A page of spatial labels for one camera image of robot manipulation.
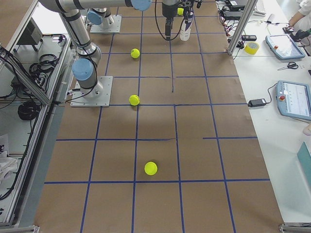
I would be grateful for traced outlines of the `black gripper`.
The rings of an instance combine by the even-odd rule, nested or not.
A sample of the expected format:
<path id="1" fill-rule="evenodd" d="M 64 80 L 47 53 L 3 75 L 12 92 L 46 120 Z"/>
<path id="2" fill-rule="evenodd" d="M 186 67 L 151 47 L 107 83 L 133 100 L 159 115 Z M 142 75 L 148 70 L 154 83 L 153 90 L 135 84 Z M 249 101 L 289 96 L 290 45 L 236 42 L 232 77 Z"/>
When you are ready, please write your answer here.
<path id="1" fill-rule="evenodd" d="M 179 6 L 178 0 L 163 0 L 162 1 L 162 14 L 166 18 L 165 22 L 165 39 L 171 40 L 171 30 L 173 18 L 177 16 L 177 8 Z"/>
<path id="2" fill-rule="evenodd" d="M 196 6 L 199 9 L 202 5 L 202 0 L 180 0 L 179 1 L 179 8 L 185 8 L 185 22 L 188 23 L 189 15 L 190 15 L 190 8 Z"/>

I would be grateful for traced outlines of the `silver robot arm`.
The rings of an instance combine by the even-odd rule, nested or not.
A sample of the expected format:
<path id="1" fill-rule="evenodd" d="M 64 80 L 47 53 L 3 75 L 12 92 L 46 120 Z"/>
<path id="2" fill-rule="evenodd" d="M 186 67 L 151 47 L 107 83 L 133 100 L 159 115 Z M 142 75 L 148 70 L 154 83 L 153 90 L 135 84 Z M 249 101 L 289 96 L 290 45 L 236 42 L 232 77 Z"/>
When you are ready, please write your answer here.
<path id="1" fill-rule="evenodd" d="M 201 0 L 163 0 L 162 14 L 166 18 L 166 26 L 173 27 L 175 16 L 183 16 L 185 22 L 190 21 L 193 6 L 201 7 Z M 110 8 L 90 8 L 87 13 L 87 20 L 92 24 L 92 29 L 97 28 L 111 31 L 113 27 L 120 26 L 121 15 L 112 15 Z"/>
<path id="2" fill-rule="evenodd" d="M 80 11 L 110 7 L 132 7 L 146 11 L 152 4 L 150 0 L 41 0 L 40 3 L 48 10 L 59 13 L 74 42 L 79 59 L 73 63 L 72 73 L 80 85 L 82 97 L 88 99 L 102 90 L 97 78 L 101 52 L 91 41 Z"/>

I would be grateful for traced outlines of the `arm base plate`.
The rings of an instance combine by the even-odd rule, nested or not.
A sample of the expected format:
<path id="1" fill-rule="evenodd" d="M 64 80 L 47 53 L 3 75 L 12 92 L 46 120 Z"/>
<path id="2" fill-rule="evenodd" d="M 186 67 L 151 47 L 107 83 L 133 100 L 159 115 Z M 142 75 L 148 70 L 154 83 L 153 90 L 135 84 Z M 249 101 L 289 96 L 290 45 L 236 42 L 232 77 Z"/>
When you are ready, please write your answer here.
<path id="1" fill-rule="evenodd" d="M 98 76 L 97 85 L 89 93 L 89 90 L 80 88 L 76 81 L 75 88 L 79 91 L 73 92 L 73 100 L 70 102 L 72 107 L 108 107 L 110 104 L 111 89 L 113 83 L 112 76 Z"/>
<path id="2" fill-rule="evenodd" d="M 121 29 L 121 15 L 110 15 L 109 17 L 102 17 L 96 15 L 91 17 L 89 21 L 92 26 L 90 29 L 90 33 L 96 34 L 111 34 L 111 33 L 119 33 Z"/>

